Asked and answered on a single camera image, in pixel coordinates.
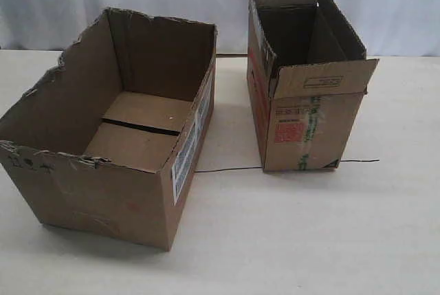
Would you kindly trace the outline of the torn cardboard box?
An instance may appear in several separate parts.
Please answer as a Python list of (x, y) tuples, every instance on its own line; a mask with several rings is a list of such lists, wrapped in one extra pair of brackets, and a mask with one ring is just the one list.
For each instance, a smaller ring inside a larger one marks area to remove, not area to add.
[(1, 117), (43, 224), (170, 250), (214, 107), (216, 26), (106, 8)]

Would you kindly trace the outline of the tall cardboard box with flaps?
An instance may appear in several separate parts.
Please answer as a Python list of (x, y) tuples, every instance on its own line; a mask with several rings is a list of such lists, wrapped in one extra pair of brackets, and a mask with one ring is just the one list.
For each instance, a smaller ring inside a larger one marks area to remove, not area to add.
[(334, 0), (248, 0), (247, 87), (263, 170), (337, 168), (377, 64)]

